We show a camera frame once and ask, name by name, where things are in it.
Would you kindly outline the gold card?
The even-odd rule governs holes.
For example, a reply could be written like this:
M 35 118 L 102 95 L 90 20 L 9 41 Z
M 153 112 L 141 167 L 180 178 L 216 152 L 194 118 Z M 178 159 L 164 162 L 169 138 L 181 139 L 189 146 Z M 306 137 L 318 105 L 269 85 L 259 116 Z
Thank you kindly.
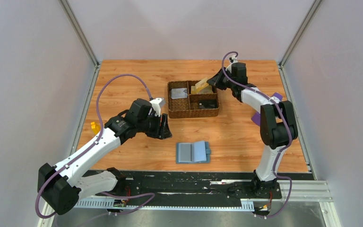
M 195 86 L 190 87 L 190 94 L 191 95 L 202 95 L 202 94 L 213 94 L 213 87 L 208 85 L 201 90 L 197 90 Z
M 199 82 L 197 82 L 195 84 L 195 90 L 197 93 L 209 86 L 207 81 L 208 81 L 208 78 L 203 78 L 202 80 L 200 80 Z

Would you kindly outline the black VIP card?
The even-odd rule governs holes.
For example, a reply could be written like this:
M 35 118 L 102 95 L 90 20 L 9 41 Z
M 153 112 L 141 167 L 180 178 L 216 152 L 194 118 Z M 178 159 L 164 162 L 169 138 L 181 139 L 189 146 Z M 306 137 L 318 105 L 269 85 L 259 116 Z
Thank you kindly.
M 214 99 L 200 100 L 198 102 L 199 109 L 217 109 L 218 104 Z

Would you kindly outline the teal leather card holder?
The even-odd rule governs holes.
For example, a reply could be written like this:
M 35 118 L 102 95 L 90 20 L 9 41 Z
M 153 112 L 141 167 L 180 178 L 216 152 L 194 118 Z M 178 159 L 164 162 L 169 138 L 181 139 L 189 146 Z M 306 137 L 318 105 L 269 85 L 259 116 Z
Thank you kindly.
M 194 143 L 178 142 L 176 143 L 177 164 L 199 164 L 210 163 L 211 149 L 209 142 L 197 141 Z

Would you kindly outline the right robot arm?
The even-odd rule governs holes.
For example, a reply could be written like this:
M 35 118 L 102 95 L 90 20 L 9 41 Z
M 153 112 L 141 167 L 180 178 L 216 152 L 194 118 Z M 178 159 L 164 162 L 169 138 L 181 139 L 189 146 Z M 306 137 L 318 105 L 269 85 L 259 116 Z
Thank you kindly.
M 259 112 L 260 136 L 265 146 L 248 190 L 256 197 L 264 197 L 276 188 L 280 161 L 298 137 L 293 104 L 270 97 L 249 83 L 242 62 L 222 67 L 207 83 L 220 90 L 230 89 L 237 100 Z

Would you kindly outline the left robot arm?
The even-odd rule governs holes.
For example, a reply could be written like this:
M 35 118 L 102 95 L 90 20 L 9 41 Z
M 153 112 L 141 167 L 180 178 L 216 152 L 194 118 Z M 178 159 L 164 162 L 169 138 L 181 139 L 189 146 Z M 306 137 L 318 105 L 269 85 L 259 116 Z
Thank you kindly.
M 77 152 L 51 166 L 48 163 L 38 172 L 38 194 L 55 214 L 69 212 L 79 200 L 102 192 L 121 195 L 125 192 L 126 177 L 111 167 L 99 174 L 84 174 L 107 153 L 132 139 L 137 133 L 164 140 L 172 136 L 168 115 L 161 113 L 164 98 L 150 101 L 136 99 L 128 110 L 109 119 L 101 130 Z

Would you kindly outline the gold card in basket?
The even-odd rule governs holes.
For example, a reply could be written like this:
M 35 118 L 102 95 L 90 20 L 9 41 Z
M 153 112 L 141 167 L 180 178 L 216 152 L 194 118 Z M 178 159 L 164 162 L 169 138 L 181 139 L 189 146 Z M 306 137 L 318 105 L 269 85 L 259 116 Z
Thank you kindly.
M 213 87 L 208 85 L 201 90 L 197 90 L 195 86 L 190 87 L 190 94 L 191 95 L 202 95 L 202 94 L 213 94 Z

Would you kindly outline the silver card in basket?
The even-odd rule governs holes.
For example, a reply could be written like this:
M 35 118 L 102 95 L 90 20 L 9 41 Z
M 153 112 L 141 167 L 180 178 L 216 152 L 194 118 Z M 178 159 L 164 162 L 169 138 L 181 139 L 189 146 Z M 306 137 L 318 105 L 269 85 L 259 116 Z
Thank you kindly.
M 183 88 L 173 88 L 171 89 L 171 99 L 182 99 L 188 97 L 188 89 Z

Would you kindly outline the brown woven divided basket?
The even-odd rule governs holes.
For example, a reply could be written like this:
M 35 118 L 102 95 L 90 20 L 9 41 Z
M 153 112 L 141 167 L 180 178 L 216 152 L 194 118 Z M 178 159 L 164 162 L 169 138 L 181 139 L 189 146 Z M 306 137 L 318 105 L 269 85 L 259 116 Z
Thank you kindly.
M 213 87 L 213 94 L 191 95 L 190 87 L 197 83 L 196 80 L 171 81 L 167 84 L 168 93 L 168 115 L 172 119 L 215 117 L 219 113 L 219 100 L 216 88 Z M 188 97 L 182 99 L 171 99 L 171 89 L 187 88 Z M 200 100 L 214 99 L 217 101 L 217 109 L 199 109 Z

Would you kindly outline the yellow toy block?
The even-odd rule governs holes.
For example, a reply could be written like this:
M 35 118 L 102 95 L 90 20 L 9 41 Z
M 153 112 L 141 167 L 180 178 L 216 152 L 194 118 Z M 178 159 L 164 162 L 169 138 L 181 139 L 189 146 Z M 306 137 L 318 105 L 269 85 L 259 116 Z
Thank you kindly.
M 91 127 L 91 130 L 94 133 L 94 135 L 99 134 L 100 131 L 101 131 L 101 125 L 100 125 L 100 123 L 91 122 L 90 123 L 90 127 Z

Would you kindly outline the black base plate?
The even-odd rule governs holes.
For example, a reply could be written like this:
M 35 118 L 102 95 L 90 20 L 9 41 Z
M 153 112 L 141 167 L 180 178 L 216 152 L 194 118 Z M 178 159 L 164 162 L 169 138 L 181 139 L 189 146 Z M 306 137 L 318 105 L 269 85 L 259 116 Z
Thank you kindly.
M 274 190 L 265 196 L 249 192 L 252 172 L 155 172 L 122 171 L 119 186 L 110 193 L 117 196 L 133 196 L 148 192 L 155 197 L 148 205 L 197 205 L 236 206 L 238 199 L 282 198 L 281 180 Z

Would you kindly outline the aluminium frame rail left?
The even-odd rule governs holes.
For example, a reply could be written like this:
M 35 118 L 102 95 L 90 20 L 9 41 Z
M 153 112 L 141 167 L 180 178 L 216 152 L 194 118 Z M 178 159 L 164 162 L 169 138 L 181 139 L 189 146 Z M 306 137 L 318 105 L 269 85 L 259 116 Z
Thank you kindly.
M 60 60 L 56 66 L 62 66 L 63 82 L 54 93 L 54 99 L 48 108 L 52 123 L 44 126 L 47 136 L 43 139 L 43 156 L 39 158 L 38 167 L 44 163 L 55 164 L 76 152 L 83 129 L 86 112 L 91 101 L 92 91 L 97 80 L 101 59 L 96 55 L 87 30 L 82 24 L 90 15 L 83 16 L 77 11 L 77 4 L 84 1 L 60 0 L 61 15 L 70 27 L 64 30 L 75 37 L 74 41 L 60 39 L 55 45 L 55 59 Z

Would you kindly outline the aluminium frame rail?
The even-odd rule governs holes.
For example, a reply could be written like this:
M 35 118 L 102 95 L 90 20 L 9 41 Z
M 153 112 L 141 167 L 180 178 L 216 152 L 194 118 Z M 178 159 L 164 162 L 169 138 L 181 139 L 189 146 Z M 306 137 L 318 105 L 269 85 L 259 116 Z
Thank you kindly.
M 75 37 L 74 41 L 60 39 L 55 45 L 55 59 L 60 60 L 56 66 L 62 66 L 63 82 L 54 93 L 54 99 L 48 108 L 52 123 L 44 126 L 47 136 L 43 139 L 43 156 L 39 158 L 38 167 L 44 163 L 55 164 L 76 152 L 83 129 L 86 112 L 91 101 L 92 91 L 97 80 L 101 59 L 96 55 L 87 30 L 82 24 L 90 15 L 83 16 L 77 11 L 77 4 L 84 1 L 60 0 L 61 15 L 70 27 L 64 30 Z
M 312 19 L 315 17 L 318 9 L 322 5 L 323 1 L 321 0 L 312 0 L 311 5 L 306 12 L 302 22 L 300 23 L 297 31 L 295 32 L 290 44 L 288 45 L 282 59 L 279 61 L 279 74 L 282 79 L 286 95 L 289 100 L 293 102 L 294 111 L 296 113 L 296 120 L 298 124 L 299 131 L 299 141 L 302 147 L 302 152 L 304 154 L 304 159 L 306 161 L 307 167 L 310 170 L 310 173 L 315 178 L 316 181 L 319 180 L 318 175 L 316 173 L 316 167 L 313 166 L 311 149 L 308 147 L 308 140 L 303 131 L 303 121 L 301 119 L 301 113 L 299 111 L 299 99 L 301 95 L 298 92 L 299 87 L 294 84 L 294 79 L 289 74 L 290 61 L 293 56 L 297 46 L 299 45 L 303 35 L 305 34 L 308 26 L 310 25 Z M 328 197 L 324 199 L 318 199 L 316 202 L 319 204 L 322 215 L 321 219 L 325 222 L 327 227 L 340 227 L 341 223 L 336 211 L 335 204 L 333 202 L 333 198 L 330 193 L 330 189 L 328 187 L 328 183 L 323 181 L 323 186 L 327 188 L 326 195 Z

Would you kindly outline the aluminium frame rail right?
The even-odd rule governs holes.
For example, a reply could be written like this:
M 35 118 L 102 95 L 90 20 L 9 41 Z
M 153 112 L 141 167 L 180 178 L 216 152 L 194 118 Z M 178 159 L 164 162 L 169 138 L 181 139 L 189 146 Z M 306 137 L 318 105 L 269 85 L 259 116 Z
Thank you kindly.
M 290 44 L 288 45 L 282 59 L 279 61 L 279 74 L 282 79 L 286 95 L 289 100 L 293 102 L 294 111 L 296 113 L 296 120 L 298 124 L 299 131 L 299 141 L 302 147 L 302 152 L 304 154 L 304 159 L 306 161 L 307 167 L 310 170 L 310 173 L 315 178 L 316 181 L 319 180 L 318 175 L 316 173 L 316 167 L 313 166 L 311 149 L 308 147 L 308 140 L 303 131 L 303 121 L 301 119 L 301 113 L 299 111 L 299 99 L 301 95 L 298 92 L 299 87 L 294 84 L 294 79 L 289 74 L 290 61 L 293 56 L 297 46 L 299 45 L 303 35 L 305 34 L 308 26 L 310 25 L 312 19 L 315 17 L 318 9 L 322 5 L 323 1 L 321 0 L 312 0 L 311 5 L 306 12 L 302 22 L 300 23 L 297 31 L 295 32 Z M 318 199 L 316 202 L 319 204 L 322 215 L 321 219 L 325 222 L 327 227 L 340 227 L 341 223 L 336 211 L 335 204 L 333 202 L 333 198 L 330 193 L 330 189 L 328 187 L 328 183 L 323 181 L 323 186 L 327 188 L 326 195 L 328 197 L 324 199 Z

